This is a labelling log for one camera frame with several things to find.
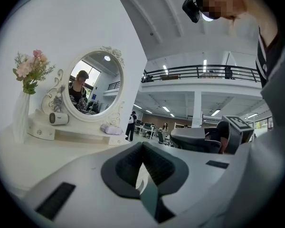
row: metal railing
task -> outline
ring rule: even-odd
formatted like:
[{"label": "metal railing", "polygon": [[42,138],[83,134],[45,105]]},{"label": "metal railing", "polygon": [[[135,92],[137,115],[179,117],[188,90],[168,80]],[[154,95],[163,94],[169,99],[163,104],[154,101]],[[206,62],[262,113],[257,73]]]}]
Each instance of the metal railing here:
[{"label": "metal railing", "polygon": [[120,87],[120,81],[112,83],[112,84],[109,84],[108,90],[110,90],[110,89],[117,89],[119,87]]},{"label": "metal railing", "polygon": [[145,70],[142,76],[142,83],[182,78],[224,78],[261,82],[257,70],[253,68],[229,65],[192,65],[151,72]]}]

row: vase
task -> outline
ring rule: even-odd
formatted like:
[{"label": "vase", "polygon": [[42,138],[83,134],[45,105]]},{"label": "vase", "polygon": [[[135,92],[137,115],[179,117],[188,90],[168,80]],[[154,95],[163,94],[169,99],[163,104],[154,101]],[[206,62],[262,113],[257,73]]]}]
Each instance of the vase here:
[{"label": "vase", "polygon": [[21,91],[13,114],[13,133],[15,142],[24,143],[28,129],[30,95]]}]

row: oval mirror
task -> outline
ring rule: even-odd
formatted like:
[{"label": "oval mirror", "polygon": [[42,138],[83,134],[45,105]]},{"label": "oval mirror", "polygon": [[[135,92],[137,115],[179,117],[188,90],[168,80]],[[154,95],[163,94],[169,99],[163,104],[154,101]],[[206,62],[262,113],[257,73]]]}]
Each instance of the oval mirror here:
[{"label": "oval mirror", "polygon": [[82,114],[95,115],[113,104],[120,89],[120,72],[115,57],[96,51],[81,59],[73,68],[68,94]]}]

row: white column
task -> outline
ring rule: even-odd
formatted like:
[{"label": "white column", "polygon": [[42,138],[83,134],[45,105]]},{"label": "white column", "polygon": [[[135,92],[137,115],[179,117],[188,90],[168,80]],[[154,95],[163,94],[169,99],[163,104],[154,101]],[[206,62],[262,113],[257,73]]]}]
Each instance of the white column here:
[{"label": "white column", "polygon": [[192,127],[201,127],[201,124],[202,124],[201,91],[195,91]]}]

